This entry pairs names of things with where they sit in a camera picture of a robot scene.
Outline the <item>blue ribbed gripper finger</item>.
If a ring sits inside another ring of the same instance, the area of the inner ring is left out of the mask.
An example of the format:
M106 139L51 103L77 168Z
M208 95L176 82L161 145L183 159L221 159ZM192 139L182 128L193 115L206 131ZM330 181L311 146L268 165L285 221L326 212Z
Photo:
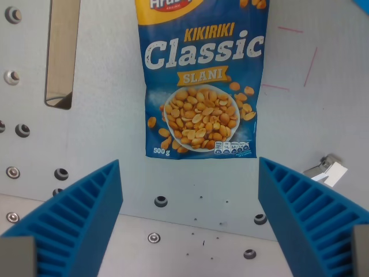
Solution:
M352 231L368 211L333 189L259 159L258 199L293 276L353 276Z
M2 236L35 239L37 276L97 276L122 204L115 160L57 193Z

